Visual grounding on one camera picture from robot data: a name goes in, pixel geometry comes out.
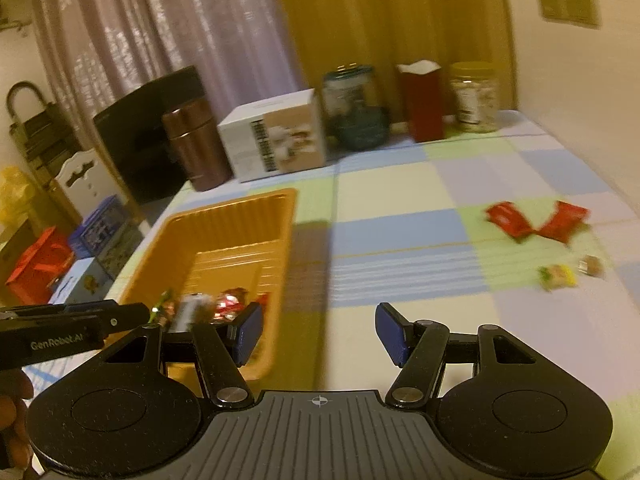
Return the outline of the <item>person's left hand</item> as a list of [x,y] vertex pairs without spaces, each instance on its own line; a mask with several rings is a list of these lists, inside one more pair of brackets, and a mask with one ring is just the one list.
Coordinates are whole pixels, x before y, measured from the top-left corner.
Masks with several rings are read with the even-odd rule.
[[25,470],[32,458],[26,430],[26,400],[34,397],[34,387],[19,368],[1,372],[1,435],[9,464]]

